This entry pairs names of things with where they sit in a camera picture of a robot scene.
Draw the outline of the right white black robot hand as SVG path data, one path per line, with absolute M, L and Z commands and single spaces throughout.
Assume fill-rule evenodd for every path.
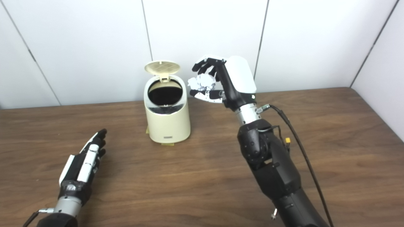
M 233 112 L 256 103 L 257 88 L 246 59 L 205 55 L 194 64 L 192 71 L 197 76 L 188 80 L 188 86 L 194 98 L 223 103 Z

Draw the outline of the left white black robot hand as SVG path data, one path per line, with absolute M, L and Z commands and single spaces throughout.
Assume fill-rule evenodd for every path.
M 92 195 L 92 182 L 106 154 L 107 130 L 96 132 L 78 154 L 70 155 L 59 177 L 58 198 L 75 197 L 84 206 Z

